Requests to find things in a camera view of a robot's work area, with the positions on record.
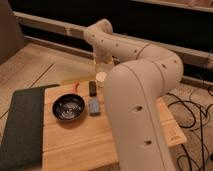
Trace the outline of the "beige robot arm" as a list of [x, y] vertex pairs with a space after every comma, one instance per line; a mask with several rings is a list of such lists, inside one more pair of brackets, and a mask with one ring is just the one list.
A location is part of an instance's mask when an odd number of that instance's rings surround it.
[[104, 81], [104, 104], [121, 171], [175, 171], [160, 123], [157, 99], [182, 79], [180, 57], [150, 43], [115, 36], [102, 19], [87, 27], [84, 39], [95, 58], [120, 60]]

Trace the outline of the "beige cylindrical gripper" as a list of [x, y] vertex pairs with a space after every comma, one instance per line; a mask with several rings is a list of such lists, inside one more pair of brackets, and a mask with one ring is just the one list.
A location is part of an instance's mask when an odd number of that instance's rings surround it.
[[95, 66], [96, 80], [98, 82], [104, 82], [107, 73], [114, 67], [114, 61], [111, 56], [109, 57], [95, 56], [94, 66]]

